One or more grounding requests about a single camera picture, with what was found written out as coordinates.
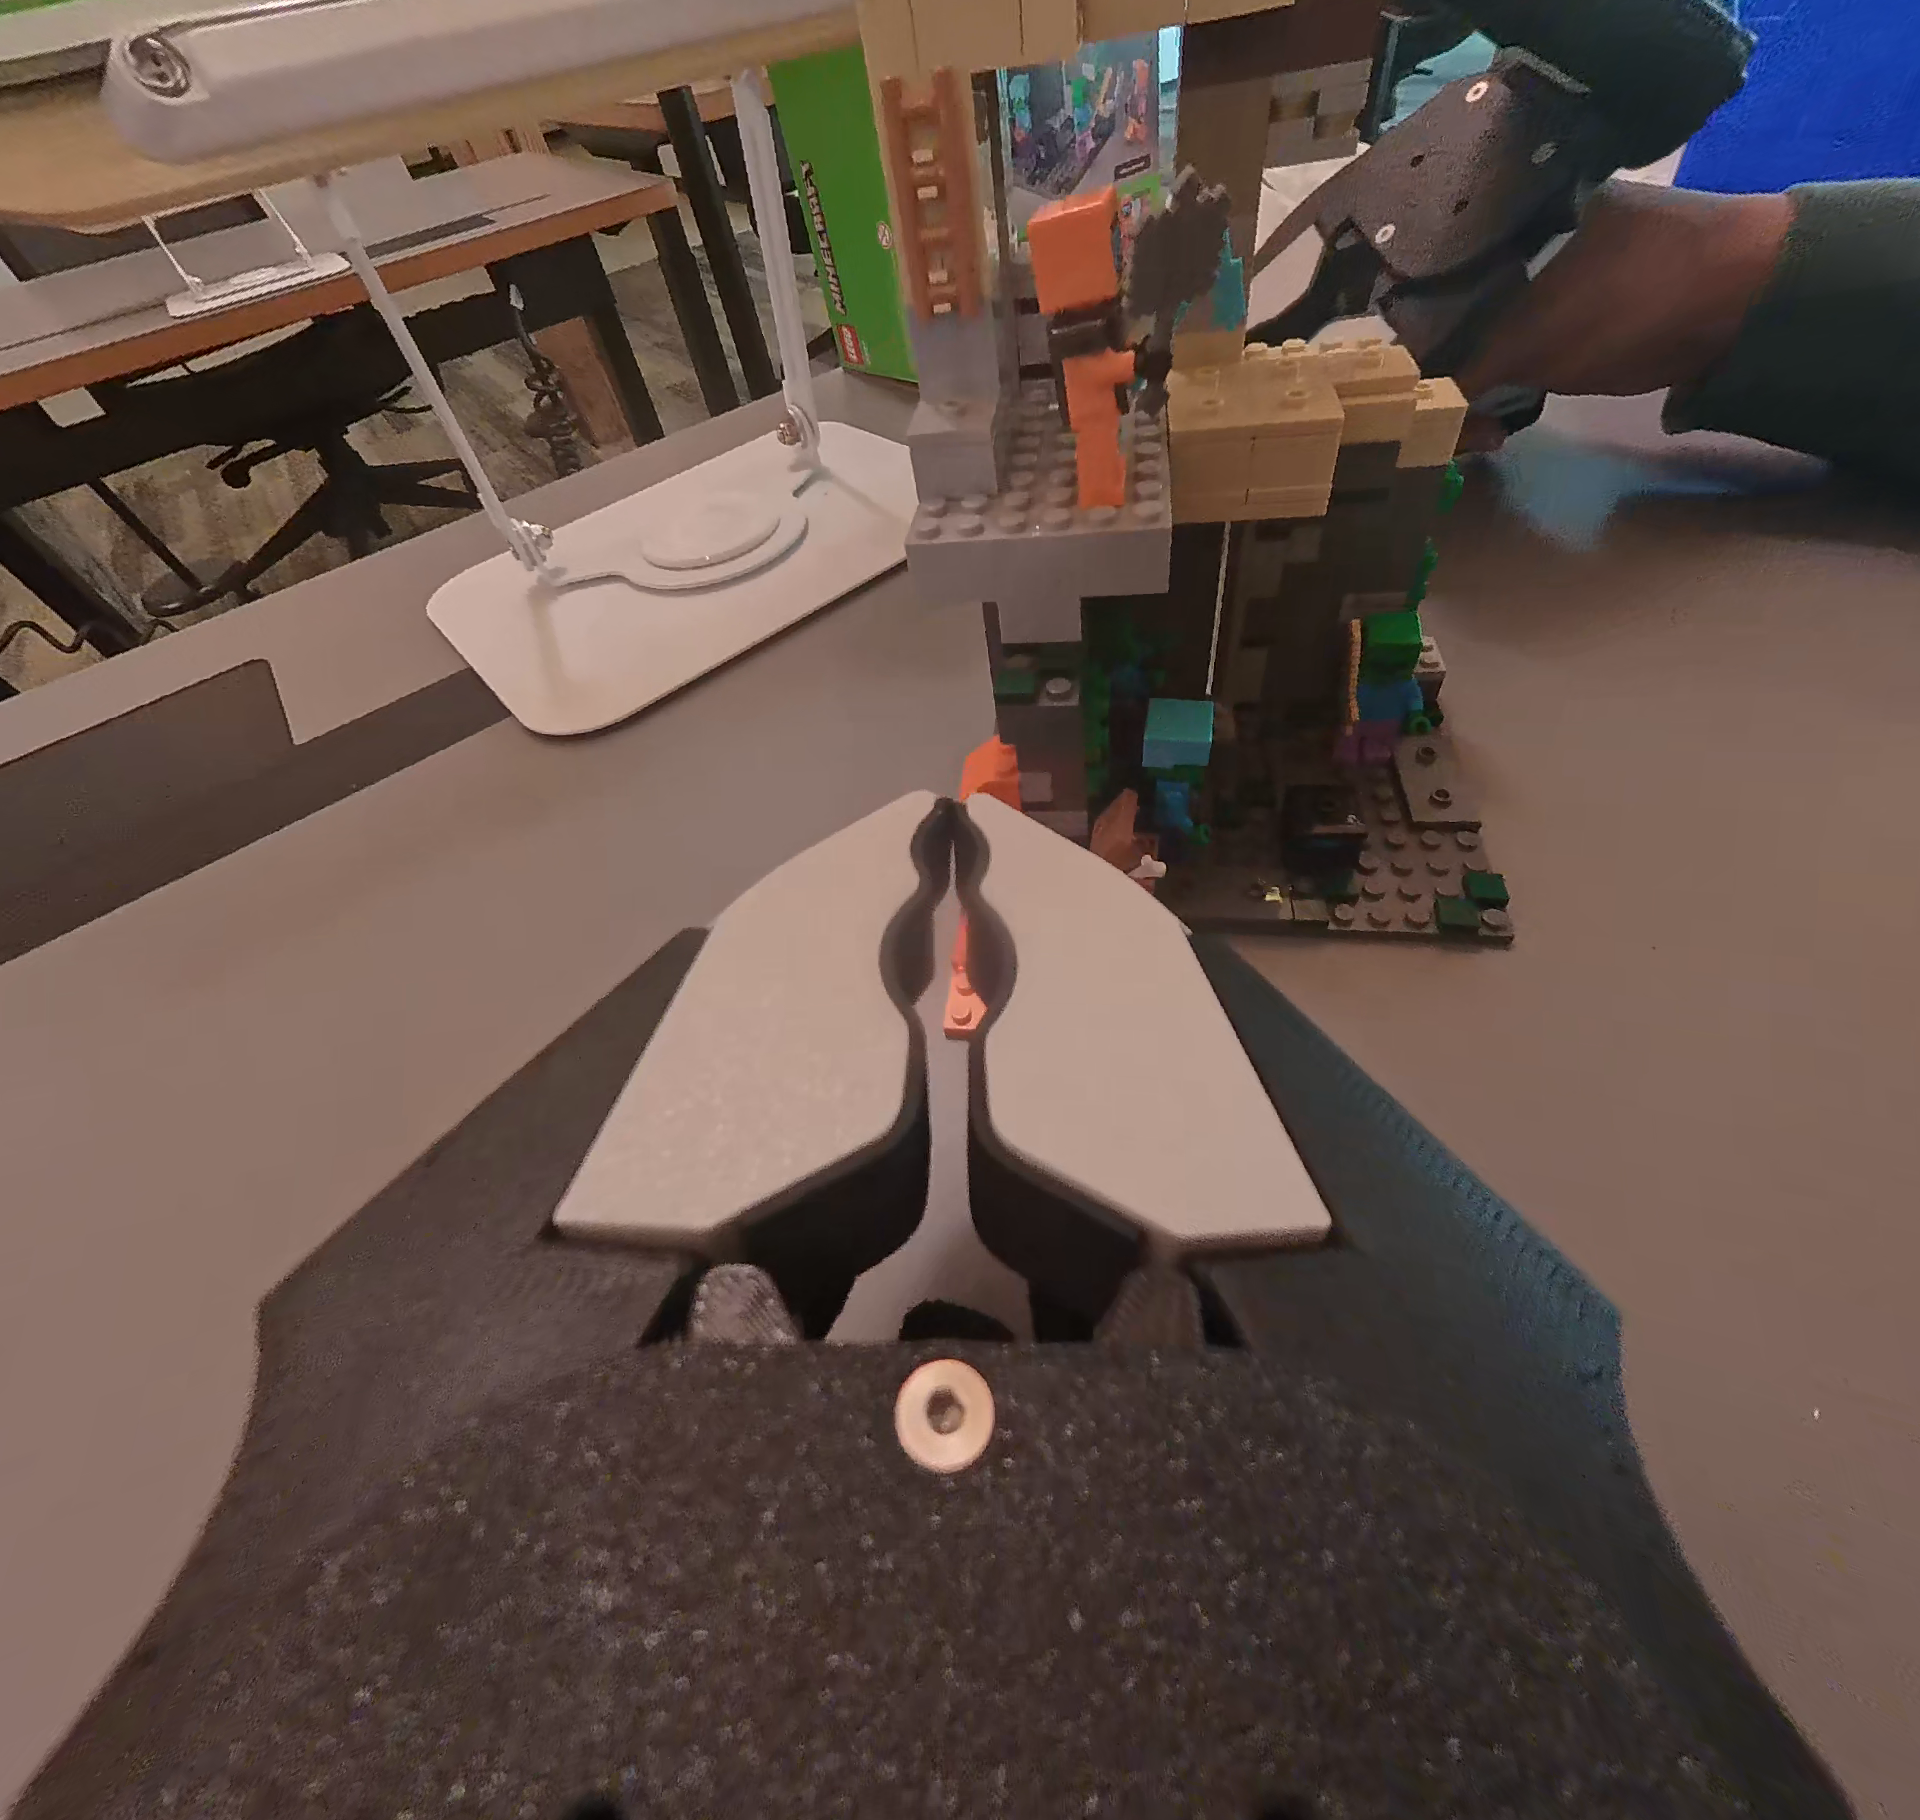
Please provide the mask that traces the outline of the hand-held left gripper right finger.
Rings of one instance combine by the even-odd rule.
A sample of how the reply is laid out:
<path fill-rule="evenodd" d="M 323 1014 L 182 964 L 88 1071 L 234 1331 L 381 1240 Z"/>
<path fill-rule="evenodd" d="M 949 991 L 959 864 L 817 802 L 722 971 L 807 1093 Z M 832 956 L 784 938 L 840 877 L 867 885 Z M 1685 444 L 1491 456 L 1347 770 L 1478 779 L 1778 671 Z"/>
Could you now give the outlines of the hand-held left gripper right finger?
<path fill-rule="evenodd" d="M 965 813 L 989 1146 L 1157 1252 L 1324 1244 L 1332 1213 L 1180 918 L 1005 802 Z"/>

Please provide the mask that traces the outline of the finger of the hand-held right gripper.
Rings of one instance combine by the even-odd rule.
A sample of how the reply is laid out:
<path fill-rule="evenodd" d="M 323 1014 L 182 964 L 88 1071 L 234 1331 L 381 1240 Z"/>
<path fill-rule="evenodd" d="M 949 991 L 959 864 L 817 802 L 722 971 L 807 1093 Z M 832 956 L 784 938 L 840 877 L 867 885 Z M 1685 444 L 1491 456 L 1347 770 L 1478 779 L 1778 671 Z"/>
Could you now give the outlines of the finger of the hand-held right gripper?
<path fill-rule="evenodd" d="M 1261 334 L 1247 334 L 1247 350 L 1265 347 L 1301 352 L 1306 347 L 1330 349 L 1360 344 L 1399 347 L 1401 336 L 1377 313 L 1320 317 L 1320 311 L 1310 306 L 1288 306 L 1273 323 L 1266 323 Z"/>

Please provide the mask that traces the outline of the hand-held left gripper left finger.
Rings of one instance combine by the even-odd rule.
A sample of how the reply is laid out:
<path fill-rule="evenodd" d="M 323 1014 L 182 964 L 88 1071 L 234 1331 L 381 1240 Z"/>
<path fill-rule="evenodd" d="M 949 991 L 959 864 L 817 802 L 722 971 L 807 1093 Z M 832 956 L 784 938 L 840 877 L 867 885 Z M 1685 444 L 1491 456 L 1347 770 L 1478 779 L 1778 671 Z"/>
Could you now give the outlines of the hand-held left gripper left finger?
<path fill-rule="evenodd" d="M 560 1236 L 720 1252 L 907 1127 L 949 810 L 906 792 L 720 914 L 554 1213 Z"/>

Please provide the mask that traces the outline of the grey toy axe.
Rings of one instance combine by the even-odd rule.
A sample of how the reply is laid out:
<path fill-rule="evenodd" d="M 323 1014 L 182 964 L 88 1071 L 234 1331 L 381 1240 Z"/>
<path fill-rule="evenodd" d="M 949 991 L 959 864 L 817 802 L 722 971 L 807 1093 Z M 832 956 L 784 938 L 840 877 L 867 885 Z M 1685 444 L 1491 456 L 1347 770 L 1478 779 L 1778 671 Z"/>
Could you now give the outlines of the grey toy axe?
<path fill-rule="evenodd" d="M 1166 408 L 1179 322 L 1211 291 L 1228 246 L 1227 186 L 1208 182 L 1194 164 L 1180 168 L 1166 206 L 1140 225 L 1128 272 L 1127 313 L 1142 329 L 1134 344 L 1139 412 Z"/>

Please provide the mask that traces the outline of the toy brick building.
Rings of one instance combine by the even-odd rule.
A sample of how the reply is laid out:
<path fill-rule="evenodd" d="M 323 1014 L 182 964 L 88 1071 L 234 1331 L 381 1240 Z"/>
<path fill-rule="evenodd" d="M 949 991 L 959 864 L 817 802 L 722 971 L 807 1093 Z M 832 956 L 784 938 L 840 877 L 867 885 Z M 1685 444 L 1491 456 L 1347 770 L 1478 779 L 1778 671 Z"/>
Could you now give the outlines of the toy brick building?
<path fill-rule="evenodd" d="M 1262 176 L 1356 150 L 1387 0 L 856 0 L 921 408 L 906 555 L 979 604 L 997 741 L 979 787 L 1091 846 L 1196 929 L 1515 939 L 1466 798 L 1424 603 L 1468 402 L 1403 347 L 1247 350 Z M 1075 503 L 1074 438 L 1027 240 L 1003 208 L 999 76 L 1176 30 L 1172 174 L 1231 200 L 1211 291 L 1180 317 L 1161 414 L 1121 422 L 1128 498 Z M 1121 339 L 1136 233 L 1120 225 Z M 1443 722 L 1342 758 L 1351 624 L 1415 609 Z M 1168 870 L 1140 818 L 1157 697 L 1211 699 L 1211 842 Z"/>

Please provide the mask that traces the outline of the green-headed toy zombie figure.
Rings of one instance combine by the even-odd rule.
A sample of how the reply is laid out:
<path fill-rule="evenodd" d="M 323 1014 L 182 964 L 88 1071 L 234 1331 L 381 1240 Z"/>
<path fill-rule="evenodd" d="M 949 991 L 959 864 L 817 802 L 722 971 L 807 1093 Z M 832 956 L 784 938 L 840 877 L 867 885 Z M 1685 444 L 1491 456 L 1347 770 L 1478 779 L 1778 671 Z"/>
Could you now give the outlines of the green-headed toy zombie figure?
<path fill-rule="evenodd" d="M 1419 680 L 1425 635 L 1415 609 L 1351 624 L 1351 669 L 1339 754 L 1356 768 L 1395 759 L 1408 737 L 1432 734 L 1443 715 Z"/>

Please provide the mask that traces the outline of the teal-headed toy figure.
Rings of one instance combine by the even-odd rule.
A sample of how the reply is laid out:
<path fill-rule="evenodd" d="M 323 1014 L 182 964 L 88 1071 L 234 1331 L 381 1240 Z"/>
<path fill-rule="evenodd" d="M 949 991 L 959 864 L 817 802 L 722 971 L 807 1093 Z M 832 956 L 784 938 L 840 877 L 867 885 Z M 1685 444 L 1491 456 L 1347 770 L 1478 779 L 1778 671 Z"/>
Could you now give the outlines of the teal-headed toy figure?
<path fill-rule="evenodd" d="M 1209 763 L 1217 739 L 1211 699 L 1157 697 L 1140 743 L 1140 818 L 1172 870 L 1211 842 Z"/>

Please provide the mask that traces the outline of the person's right forearm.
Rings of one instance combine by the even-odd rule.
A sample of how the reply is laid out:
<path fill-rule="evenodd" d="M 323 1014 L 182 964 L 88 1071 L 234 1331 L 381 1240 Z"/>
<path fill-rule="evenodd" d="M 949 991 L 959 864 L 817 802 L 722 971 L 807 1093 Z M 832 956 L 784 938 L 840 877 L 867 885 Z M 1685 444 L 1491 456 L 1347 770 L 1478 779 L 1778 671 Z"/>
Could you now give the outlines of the person's right forearm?
<path fill-rule="evenodd" d="M 1763 441 L 1918 482 L 1918 182 L 1790 192 L 1783 256 L 1726 357 L 1663 404 L 1668 435 Z"/>

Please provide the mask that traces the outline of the wooden desk with black legs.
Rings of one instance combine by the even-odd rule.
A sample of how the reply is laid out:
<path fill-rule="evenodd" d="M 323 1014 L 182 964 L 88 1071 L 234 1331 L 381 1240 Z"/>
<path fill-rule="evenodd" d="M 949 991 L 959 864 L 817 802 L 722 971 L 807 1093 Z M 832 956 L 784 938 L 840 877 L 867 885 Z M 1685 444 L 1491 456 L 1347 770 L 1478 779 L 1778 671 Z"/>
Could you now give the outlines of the wooden desk with black legs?
<path fill-rule="evenodd" d="M 669 247 L 669 291 L 704 404 L 727 412 L 739 402 L 699 264 L 686 233 L 673 230 L 679 208 L 669 179 L 601 160 L 521 153 L 419 181 L 396 161 L 377 164 L 347 174 L 339 192 L 395 295 L 414 301 L 468 272 L 488 277 L 479 298 L 434 305 L 416 325 L 433 358 L 510 339 L 514 317 L 504 293 L 514 281 L 528 325 L 596 323 L 633 425 L 644 422 L 644 400 L 633 392 L 638 369 L 614 349 L 610 283 L 590 260 L 590 237 L 647 222 Z M 110 260 L 4 283 L 4 512 L 213 441 L 215 425 L 204 416 L 152 399 L 133 388 L 135 378 L 366 298 L 344 272 L 182 317 L 168 311 L 168 298 L 182 287 L 152 237 Z"/>

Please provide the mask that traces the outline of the person's right hand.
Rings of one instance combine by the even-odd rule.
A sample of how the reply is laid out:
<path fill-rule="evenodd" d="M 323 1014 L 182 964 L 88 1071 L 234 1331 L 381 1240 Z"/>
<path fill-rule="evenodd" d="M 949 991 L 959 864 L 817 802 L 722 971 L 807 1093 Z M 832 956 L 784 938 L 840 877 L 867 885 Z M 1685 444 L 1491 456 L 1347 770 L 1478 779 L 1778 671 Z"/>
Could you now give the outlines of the person's right hand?
<path fill-rule="evenodd" d="M 1455 381 L 1460 447 L 1496 450 L 1494 392 L 1636 397 L 1703 380 L 1734 347 L 1790 237 L 1790 196 L 1707 196 L 1608 182 Z"/>

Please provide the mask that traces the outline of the orange toy minifigure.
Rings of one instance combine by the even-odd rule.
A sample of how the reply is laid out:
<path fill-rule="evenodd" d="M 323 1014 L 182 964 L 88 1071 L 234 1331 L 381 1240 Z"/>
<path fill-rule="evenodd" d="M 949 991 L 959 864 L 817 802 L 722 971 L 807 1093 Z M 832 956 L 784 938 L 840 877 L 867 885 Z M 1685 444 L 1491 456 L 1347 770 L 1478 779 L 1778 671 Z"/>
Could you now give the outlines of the orange toy minifigure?
<path fill-rule="evenodd" d="M 1136 350 L 1121 339 L 1120 200 L 1113 184 L 1044 204 L 1027 252 L 1057 395 L 1074 438 L 1083 512 L 1127 503 L 1121 422 L 1132 414 Z"/>

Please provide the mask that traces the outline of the blue plastic bin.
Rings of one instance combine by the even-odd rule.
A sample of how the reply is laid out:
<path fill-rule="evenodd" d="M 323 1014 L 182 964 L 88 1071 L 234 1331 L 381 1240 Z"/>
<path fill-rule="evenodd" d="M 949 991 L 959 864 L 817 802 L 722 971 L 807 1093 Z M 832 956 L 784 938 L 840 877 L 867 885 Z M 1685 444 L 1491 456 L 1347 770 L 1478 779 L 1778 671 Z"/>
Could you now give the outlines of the blue plastic bin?
<path fill-rule="evenodd" d="M 1747 79 L 1679 155 L 1676 184 L 1766 196 L 1918 176 L 1918 0 L 1730 0 Z"/>

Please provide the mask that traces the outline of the white book stand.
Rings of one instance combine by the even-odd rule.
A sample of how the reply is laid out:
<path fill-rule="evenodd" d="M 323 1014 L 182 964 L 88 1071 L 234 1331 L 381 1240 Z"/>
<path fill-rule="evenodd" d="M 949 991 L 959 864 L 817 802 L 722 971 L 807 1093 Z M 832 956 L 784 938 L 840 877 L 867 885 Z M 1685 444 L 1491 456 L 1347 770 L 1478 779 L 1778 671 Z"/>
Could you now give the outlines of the white book stand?
<path fill-rule="evenodd" d="M 763 66 L 852 41 L 853 0 L 281 0 L 117 34 L 101 86 L 4 93 L 4 216 L 120 227 L 311 179 L 510 554 L 429 618 L 521 725 L 612 728 L 904 560 L 900 444 L 827 436 Z M 557 528 L 498 498 L 373 270 L 344 171 L 590 106 L 732 79 L 776 311 L 771 435 Z"/>

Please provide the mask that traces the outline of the green toy box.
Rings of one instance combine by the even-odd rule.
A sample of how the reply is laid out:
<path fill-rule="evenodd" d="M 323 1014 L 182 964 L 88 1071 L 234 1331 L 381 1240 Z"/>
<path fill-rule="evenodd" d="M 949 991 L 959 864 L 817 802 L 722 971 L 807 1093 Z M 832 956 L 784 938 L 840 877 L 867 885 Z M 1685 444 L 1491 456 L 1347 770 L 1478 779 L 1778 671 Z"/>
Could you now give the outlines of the green toy box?
<path fill-rule="evenodd" d="M 1067 62 L 999 76 L 1003 208 L 1025 259 L 1047 204 L 1118 188 L 1130 240 L 1172 174 L 1180 34 L 1092 43 Z M 807 221 L 838 361 L 913 383 L 914 352 L 867 66 L 858 47 L 770 69 L 774 115 Z"/>

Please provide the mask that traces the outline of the black office chair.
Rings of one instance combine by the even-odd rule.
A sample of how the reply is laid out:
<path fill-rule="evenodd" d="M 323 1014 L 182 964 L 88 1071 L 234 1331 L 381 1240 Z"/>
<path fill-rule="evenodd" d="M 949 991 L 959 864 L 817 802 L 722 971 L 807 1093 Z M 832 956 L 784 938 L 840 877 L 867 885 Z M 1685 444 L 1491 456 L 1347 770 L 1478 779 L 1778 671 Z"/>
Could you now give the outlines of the black office chair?
<path fill-rule="evenodd" d="M 254 349 L 216 368 L 158 373 L 101 386 L 107 414 L 72 428 L 38 404 L 3 416 L 4 564 L 26 560 L 26 534 L 12 512 L 67 488 L 85 488 L 138 463 L 184 450 L 215 447 L 207 463 L 242 488 L 270 460 L 307 453 L 323 482 L 252 558 L 204 584 L 177 558 L 170 592 L 145 595 L 161 624 L 184 618 L 228 597 L 252 601 L 257 584 L 311 537 L 336 537 L 354 558 L 391 537 L 388 507 L 474 512 L 468 469 L 452 458 L 419 463 L 370 463 L 351 431 L 396 408 L 411 373 L 386 328 L 368 306 L 303 325 L 289 339 Z"/>

